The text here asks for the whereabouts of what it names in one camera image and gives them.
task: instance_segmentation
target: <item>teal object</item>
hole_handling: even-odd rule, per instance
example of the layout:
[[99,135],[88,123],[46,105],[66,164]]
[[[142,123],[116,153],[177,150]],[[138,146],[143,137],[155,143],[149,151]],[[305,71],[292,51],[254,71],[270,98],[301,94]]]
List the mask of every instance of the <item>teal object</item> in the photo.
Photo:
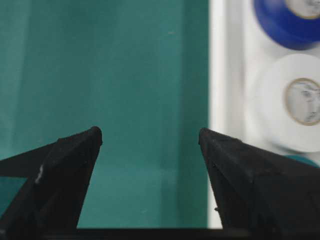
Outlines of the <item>teal object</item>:
[[0,217],[26,182],[25,177],[0,176]]
[[311,161],[310,159],[304,157],[304,156],[300,156],[300,155],[287,155],[286,157],[290,158],[290,159],[294,159],[294,160],[297,160],[301,163],[304,163],[304,164],[309,164],[311,166],[314,166],[314,167],[319,167],[315,162]]
[[0,155],[91,126],[79,228],[205,228],[208,1],[0,1]]

